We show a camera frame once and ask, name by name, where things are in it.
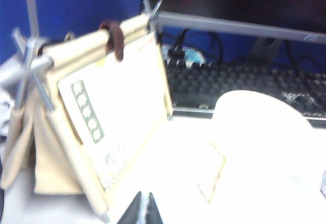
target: black keyboard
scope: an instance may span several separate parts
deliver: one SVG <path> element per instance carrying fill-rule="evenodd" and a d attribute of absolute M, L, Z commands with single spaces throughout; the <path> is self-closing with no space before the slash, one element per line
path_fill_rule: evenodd
<path fill-rule="evenodd" d="M 315 127 L 326 127 L 326 74 L 244 64 L 169 62 L 167 76 L 174 115 L 211 118 L 224 93 L 250 90 L 278 98 Z"/>

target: green border pattern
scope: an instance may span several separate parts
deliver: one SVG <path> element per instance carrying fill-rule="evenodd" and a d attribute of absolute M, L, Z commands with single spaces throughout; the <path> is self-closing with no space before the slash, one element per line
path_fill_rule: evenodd
<path fill-rule="evenodd" d="M 93 110 L 93 106 L 88 97 L 84 82 L 82 80 L 78 80 L 70 87 L 79 107 L 81 116 L 83 117 L 84 122 L 92 136 L 93 143 L 96 144 L 104 137 L 104 133 Z"/>

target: brown leather strap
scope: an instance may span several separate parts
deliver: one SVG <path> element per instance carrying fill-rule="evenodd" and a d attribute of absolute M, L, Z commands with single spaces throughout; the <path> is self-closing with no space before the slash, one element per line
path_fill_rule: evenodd
<path fill-rule="evenodd" d="M 105 20 L 101 23 L 100 29 L 107 29 L 110 32 L 110 38 L 107 41 L 107 50 L 114 49 L 117 60 L 123 60 L 123 33 L 119 23 L 112 20 Z"/>

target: silver monitor frame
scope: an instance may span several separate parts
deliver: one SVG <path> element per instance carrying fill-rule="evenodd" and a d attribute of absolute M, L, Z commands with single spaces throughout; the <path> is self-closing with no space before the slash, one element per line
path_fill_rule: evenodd
<path fill-rule="evenodd" d="M 323 33 L 299 31 L 269 25 L 252 24 L 165 11 L 158 13 L 155 23 L 158 28 L 162 26 L 170 26 L 190 28 L 199 31 L 212 31 L 263 38 L 326 44 L 326 34 Z"/>

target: monitor stand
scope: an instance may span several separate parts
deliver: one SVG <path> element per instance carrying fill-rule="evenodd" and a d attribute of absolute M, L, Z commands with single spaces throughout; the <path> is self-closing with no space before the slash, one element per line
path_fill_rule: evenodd
<path fill-rule="evenodd" d="M 250 60 L 264 63 L 273 62 L 282 42 L 282 39 L 257 37 L 249 55 Z"/>

